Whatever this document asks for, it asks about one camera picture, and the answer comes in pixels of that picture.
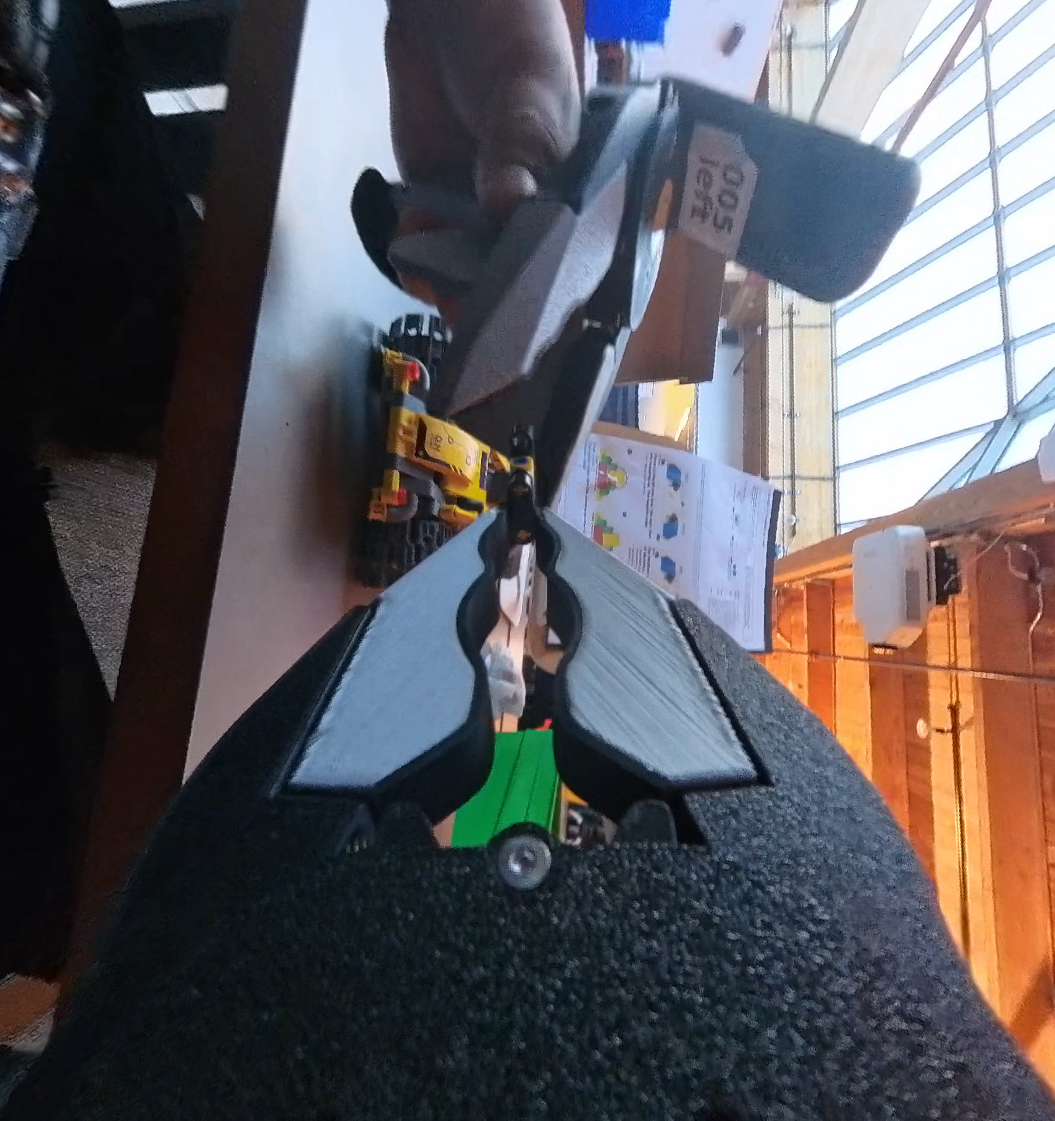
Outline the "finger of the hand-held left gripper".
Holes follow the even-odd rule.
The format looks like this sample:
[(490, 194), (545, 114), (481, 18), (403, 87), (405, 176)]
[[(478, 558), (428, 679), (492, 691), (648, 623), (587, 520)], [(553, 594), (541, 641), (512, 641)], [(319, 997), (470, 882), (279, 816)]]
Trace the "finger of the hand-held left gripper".
[(533, 376), (614, 260), (628, 172), (618, 166), (581, 209), (537, 196), (515, 210), (453, 328), (444, 413), (463, 413)]
[(534, 429), (535, 493), (539, 506), (558, 494), (571, 463), (604, 409), (631, 339), (589, 325), (561, 349), (553, 385), (544, 393), (542, 421)]

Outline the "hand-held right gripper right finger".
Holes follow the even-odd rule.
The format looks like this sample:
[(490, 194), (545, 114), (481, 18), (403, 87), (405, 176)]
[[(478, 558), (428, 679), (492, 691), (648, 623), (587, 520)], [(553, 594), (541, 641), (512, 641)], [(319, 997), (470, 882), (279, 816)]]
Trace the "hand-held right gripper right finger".
[(639, 803), (681, 819), (691, 795), (767, 785), (675, 597), (550, 511), (537, 543), (563, 646), (553, 702), (563, 784), (616, 824)]

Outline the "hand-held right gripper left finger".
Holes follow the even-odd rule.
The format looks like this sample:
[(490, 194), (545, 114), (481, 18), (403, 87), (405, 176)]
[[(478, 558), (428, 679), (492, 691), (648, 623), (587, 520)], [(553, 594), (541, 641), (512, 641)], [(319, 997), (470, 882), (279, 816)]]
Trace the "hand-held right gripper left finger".
[(374, 597), (276, 793), (411, 804), (433, 824), (479, 793), (496, 736), (481, 650), (503, 559), (505, 516), (488, 512)]

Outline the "black toy beam yellow pins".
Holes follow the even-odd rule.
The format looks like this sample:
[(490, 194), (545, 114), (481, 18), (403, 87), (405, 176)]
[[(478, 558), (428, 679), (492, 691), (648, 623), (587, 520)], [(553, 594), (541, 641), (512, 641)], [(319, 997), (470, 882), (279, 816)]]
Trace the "black toy beam yellow pins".
[(511, 433), (510, 473), (505, 499), (508, 539), (515, 547), (534, 541), (538, 528), (534, 451), (533, 429), (516, 425)]

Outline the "yellow toy tracked robot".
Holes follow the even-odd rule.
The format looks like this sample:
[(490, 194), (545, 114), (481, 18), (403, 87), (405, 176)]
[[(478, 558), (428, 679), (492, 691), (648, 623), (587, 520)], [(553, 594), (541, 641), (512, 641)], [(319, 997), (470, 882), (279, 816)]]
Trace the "yellow toy tracked robot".
[(444, 319), (420, 313), (394, 319), (380, 336), (374, 376), (385, 441), (357, 557), (365, 589), (391, 586), (505, 503), (510, 454), (427, 407), (448, 342)]

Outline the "grey desk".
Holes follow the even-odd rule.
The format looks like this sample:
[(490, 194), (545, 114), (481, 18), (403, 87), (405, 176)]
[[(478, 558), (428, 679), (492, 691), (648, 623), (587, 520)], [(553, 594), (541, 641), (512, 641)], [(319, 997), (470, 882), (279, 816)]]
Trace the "grey desk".
[(86, 973), (183, 780), (364, 597), (351, 576), (373, 328), (413, 306), (350, 214), (397, 176), (386, 2), (243, 2), (70, 956)]

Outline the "person's left hand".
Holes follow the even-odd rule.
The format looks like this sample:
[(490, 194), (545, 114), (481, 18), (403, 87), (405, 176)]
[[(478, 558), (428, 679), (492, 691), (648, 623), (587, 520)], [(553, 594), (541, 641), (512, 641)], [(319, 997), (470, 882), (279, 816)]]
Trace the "person's left hand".
[(506, 217), (576, 147), (576, 55), (557, 1), (392, 1), (385, 64), (406, 180), (460, 187)]

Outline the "green plastic bin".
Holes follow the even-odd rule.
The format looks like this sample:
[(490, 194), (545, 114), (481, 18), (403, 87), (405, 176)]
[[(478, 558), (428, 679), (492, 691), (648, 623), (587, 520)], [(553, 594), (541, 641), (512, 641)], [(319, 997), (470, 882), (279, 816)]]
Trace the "green plastic bin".
[(513, 825), (559, 835), (561, 779), (553, 732), (497, 732), (485, 784), (454, 814), (451, 847), (484, 847)]

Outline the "printed instruction sheet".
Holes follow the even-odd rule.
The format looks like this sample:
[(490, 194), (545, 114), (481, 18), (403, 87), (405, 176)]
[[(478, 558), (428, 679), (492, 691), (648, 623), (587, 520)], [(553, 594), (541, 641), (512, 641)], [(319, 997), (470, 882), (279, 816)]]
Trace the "printed instruction sheet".
[(629, 427), (594, 425), (553, 511), (747, 652), (772, 649), (781, 491), (740, 469)]

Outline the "large gridded window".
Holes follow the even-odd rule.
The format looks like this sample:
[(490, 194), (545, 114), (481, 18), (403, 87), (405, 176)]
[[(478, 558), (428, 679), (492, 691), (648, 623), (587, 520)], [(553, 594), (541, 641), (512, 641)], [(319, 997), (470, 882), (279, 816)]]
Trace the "large gridded window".
[(1055, 1), (787, 2), (770, 100), (920, 173), (851, 296), (767, 290), (761, 458), (789, 553), (1055, 428)]

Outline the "blue plastic bin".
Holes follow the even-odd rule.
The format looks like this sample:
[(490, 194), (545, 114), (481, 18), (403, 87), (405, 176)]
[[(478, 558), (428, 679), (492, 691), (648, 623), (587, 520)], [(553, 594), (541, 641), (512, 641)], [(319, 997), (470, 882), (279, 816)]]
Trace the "blue plastic bin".
[(584, 25), (593, 43), (661, 45), (672, 1), (586, 1)]

